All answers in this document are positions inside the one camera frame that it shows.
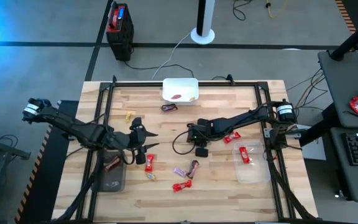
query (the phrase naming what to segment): purple candy wrapper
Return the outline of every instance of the purple candy wrapper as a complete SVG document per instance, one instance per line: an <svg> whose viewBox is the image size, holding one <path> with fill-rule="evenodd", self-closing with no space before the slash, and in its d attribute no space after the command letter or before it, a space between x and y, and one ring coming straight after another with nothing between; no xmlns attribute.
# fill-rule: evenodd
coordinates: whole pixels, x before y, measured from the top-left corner
<svg viewBox="0 0 358 224"><path fill-rule="evenodd" d="M177 167L174 168L173 172L178 174L181 177L186 177L186 172L181 170L181 169L179 169L179 168L177 168Z"/></svg>

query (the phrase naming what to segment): table leg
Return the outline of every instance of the table leg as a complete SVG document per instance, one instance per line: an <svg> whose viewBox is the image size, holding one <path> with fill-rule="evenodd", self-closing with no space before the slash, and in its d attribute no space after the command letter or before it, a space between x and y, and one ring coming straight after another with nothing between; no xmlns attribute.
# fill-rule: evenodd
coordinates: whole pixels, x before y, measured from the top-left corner
<svg viewBox="0 0 358 224"><path fill-rule="evenodd" d="M321 114L323 115L323 120L302 134L302 137L299 139L301 146L305 146L315 139L320 138L324 133L328 132L330 128L341 126L334 103L331 103Z"/></svg>

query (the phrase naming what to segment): wooden table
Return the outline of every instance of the wooden table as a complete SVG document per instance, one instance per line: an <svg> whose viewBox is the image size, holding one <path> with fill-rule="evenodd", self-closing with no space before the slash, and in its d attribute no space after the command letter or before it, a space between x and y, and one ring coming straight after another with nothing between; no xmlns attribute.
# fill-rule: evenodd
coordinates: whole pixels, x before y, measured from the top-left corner
<svg viewBox="0 0 358 224"><path fill-rule="evenodd" d="M100 82L84 83L77 119L82 121L93 119L99 84ZM287 98L283 81L268 81L268 85L272 100L278 101ZM149 150L149 153L156 154L153 169L158 180L153 182L146 178L144 165L127 166L126 186L122 192L98 194L94 221L276 221L277 214L271 182L238 183L232 161L232 143L226 145L222 141L212 142L208 145L208 158L195 157L194 152L180 156L172 150L173 139L186 131L187 123L196 123L198 118L230 118L256 108L254 88L245 86L200 87L200 98L196 106L179 107L177 111L163 113L160 110L162 105L159 87L114 89L109 125L116 131L128 133L130 123L126 123L124 118L127 111L131 110L136 111L136 116L142 118L148 131L159 134L158 137L146 140L146 144L160 143ZM258 139L262 143L264 142L259 123L236 131L242 136L242 140ZM176 144L176 148L182 152L191 148L186 143L186 135L179 138ZM299 147L296 140L288 140L288 144ZM71 143L68 153L79 146L77 142ZM283 150L283 155L292 191L306 209L312 215L317 216L302 152L286 148ZM174 167L188 170L193 159L200 162L193 179L193 186L190 189L173 193L172 185L185 180L173 173ZM86 150L77 152L66 160L53 211L54 218L59 217L65 211L80 191L85 160ZM90 195L89 191L85 202L84 217L88 212ZM281 189L280 195L284 212L288 214Z"/></svg>

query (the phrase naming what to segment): concrete floor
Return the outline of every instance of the concrete floor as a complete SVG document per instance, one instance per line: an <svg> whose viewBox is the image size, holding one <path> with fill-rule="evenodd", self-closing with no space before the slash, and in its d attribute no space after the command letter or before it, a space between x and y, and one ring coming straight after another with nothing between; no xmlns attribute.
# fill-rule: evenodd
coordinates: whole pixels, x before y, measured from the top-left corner
<svg viewBox="0 0 358 224"><path fill-rule="evenodd" d="M125 1L135 26L135 42L175 43L196 20L196 1ZM275 1L274 13L282 5ZM0 41L95 42L107 0L0 0ZM269 19L265 1L255 0L242 10L246 21L231 11L232 1L216 0L214 43L339 45L350 34L334 0L289 0L285 13ZM135 49L129 62L134 67L159 66L171 49ZM21 113L30 97L78 100L92 47L1 47L0 46L0 136L15 134L18 148L33 152L28 161L14 160L7 170L7 182L0 194L0 220L13 221L27 184L46 125L28 125ZM172 63L190 68L199 80L232 74L236 80L284 80L291 87L311 77L319 68L314 50L177 49ZM114 59L109 48L101 48L92 80L150 80L153 70L133 70ZM189 77L180 68L164 68L155 80ZM288 92L297 102L307 83ZM327 89L326 83L319 84ZM310 106L324 109L332 102L329 93ZM312 125L319 111L301 110L300 124ZM318 164L307 163L319 215L323 219L358 222L358 203L333 197L329 177Z"/></svg>

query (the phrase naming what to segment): black metal frame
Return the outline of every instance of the black metal frame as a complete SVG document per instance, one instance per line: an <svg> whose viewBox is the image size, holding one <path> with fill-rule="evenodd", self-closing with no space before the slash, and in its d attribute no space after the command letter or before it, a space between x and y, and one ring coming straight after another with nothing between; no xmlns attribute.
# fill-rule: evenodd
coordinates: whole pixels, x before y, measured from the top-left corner
<svg viewBox="0 0 358 224"><path fill-rule="evenodd" d="M271 101L269 86L268 86L267 82L235 82L234 83L234 82L230 82L230 81L220 81L220 82L199 82L198 84L199 84L199 86L249 86L249 87L254 87L258 106L262 104L262 96L260 94L260 91L264 92L266 101ZM106 109L104 112L104 124L108 124L108 121L109 121L110 107L111 107L111 102L112 102L112 93L114 91L114 88L115 87L140 87L140 86L162 87L162 82L116 82L116 79L114 77L113 82L100 83L99 95L98 95L98 100L97 100L97 104L96 104L94 117L97 118L100 115L103 96L104 96L104 92L106 90L108 90L108 98L107 98L107 103L106 103ZM261 122L262 131L266 127L267 127L266 122ZM265 136L264 136L264 142L265 142L265 148L267 151L267 160L273 161L273 155L272 155L272 151L271 151L272 149L270 148L270 142L269 142L268 138L265 138ZM93 156L93 152L88 151L81 187L84 186L84 184L90 174L92 156ZM287 192L287 190L290 191L290 188L289 188L287 171L285 169L284 158L283 158L283 154L282 154L281 150L277 150L277 158L278 158L278 164L279 164L281 175L278 173L273 162L269 162L268 167L269 167L270 174L272 176L271 183L272 183L273 197L274 197L276 211L277 211L277 218L280 221L280 220L283 220L286 218L284 217L284 214L283 214L283 208L282 208L282 203L280 200L280 192L278 191L277 182L281 186L283 186L283 185L287 186L287 189L284 189L282 187L285 192ZM77 209L75 220L77 220L77 221L87 220L89 222L93 221L97 196L98 196L98 186L94 186L92 188L92 194L91 194L91 200L90 200L87 219L84 219L82 217L84 201L81 201L80 205L78 206L78 209ZM295 209L293 206L293 202L291 202L291 199L293 200L295 198L296 201L297 201L297 199L293 194L290 196L291 197L286 195L289 219L296 220Z"/></svg>

